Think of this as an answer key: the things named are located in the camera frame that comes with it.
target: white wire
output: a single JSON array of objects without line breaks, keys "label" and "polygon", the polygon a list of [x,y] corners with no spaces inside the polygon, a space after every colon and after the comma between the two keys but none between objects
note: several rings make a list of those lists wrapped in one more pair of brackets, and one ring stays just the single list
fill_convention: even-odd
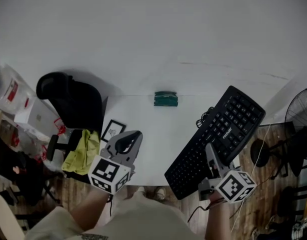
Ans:
[{"label": "white wire", "polygon": [[[263,142],[262,142],[262,145],[261,145],[261,148],[260,148],[260,151],[259,151],[259,155],[258,155],[257,161],[255,162],[254,167],[253,167],[253,169],[252,169],[252,171],[251,171],[251,175],[250,175],[251,177],[253,176],[254,170],[255,170],[255,168],[256,168],[256,164],[258,163],[258,160],[259,160],[259,158],[260,158],[260,154],[261,154],[261,152],[262,152],[263,146],[264,146],[264,144],[265,144],[266,136],[267,136],[267,134],[268,134],[268,132],[269,132],[269,129],[270,129],[270,126],[271,126],[271,125],[272,125],[272,124],[270,123],[270,124],[269,124],[269,127],[268,127],[268,130],[267,130],[267,132],[266,132],[265,135],[264,135]],[[240,212],[241,212],[242,207],[243,207],[243,205],[244,205],[244,201],[245,201],[245,199],[242,200],[242,203],[241,203],[241,206],[240,206],[240,209],[239,209],[237,218],[235,218],[235,221],[234,221],[234,223],[233,223],[233,226],[232,226],[232,229],[231,229],[230,232],[232,232],[232,231],[234,230],[234,228],[235,228],[236,222],[237,222],[237,220],[238,220],[238,218],[239,218]]]}]

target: black office chair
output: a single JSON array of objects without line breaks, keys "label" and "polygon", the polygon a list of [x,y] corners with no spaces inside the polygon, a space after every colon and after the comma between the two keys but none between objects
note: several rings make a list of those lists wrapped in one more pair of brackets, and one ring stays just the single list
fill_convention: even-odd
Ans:
[{"label": "black office chair", "polygon": [[[53,135],[47,149],[47,159],[53,160],[55,150],[64,150],[64,158],[77,148],[83,129],[97,131],[103,126],[102,97],[93,86],[73,80],[63,72],[52,72],[38,81],[36,93],[39,99],[49,100],[67,128],[75,129],[68,144],[57,143],[58,135]],[[88,175],[65,171],[68,178],[90,183]]]},{"label": "black office chair", "polygon": [[[13,167],[19,167],[23,172],[16,174]],[[42,199],[43,189],[55,202],[60,203],[60,200],[53,196],[45,183],[55,175],[44,176],[43,170],[43,163],[37,162],[23,152],[14,152],[0,138],[0,175],[15,182],[20,190],[14,193],[15,196],[24,196],[26,202],[32,206]]]}]

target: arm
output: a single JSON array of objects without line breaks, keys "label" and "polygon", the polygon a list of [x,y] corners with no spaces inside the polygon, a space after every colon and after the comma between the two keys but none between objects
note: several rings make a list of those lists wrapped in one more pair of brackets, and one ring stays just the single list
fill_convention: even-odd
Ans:
[{"label": "arm", "polygon": [[108,193],[93,187],[87,197],[70,211],[71,216],[81,229],[87,231],[95,227],[108,197]]},{"label": "arm", "polygon": [[[210,196],[210,202],[214,202],[222,196],[215,192]],[[218,204],[209,210],[207,230],[205,233],[206,240],[230,240],[230,211],[227,202]]]}]

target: green object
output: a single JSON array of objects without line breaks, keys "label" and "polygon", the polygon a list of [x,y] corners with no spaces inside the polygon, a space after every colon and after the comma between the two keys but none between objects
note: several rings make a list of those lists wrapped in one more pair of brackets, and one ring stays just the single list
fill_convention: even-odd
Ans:
[{"label": "green object", "polygon": [[173,91],[158,91],[155,92],[154,106],[177,107],[178,97]]},{"label": "green object", "polygon": [[100,140],[98,133],[92,134],[89,130],[83,130],[81,139],[75,151],[70,151],[62,164],[62,170],[86,175],[94,157],[99,155]]}]

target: yellow cloth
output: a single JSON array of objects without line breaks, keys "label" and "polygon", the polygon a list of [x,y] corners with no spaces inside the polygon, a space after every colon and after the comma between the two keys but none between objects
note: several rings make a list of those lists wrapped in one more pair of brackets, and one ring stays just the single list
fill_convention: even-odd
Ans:
[{"label": "yellow cloth", "polygon": [[70,151],[62,164],[62,170],[86,175],[94,157],[99,155],[100,140],[98,133],[83,130],[75,151]]}]

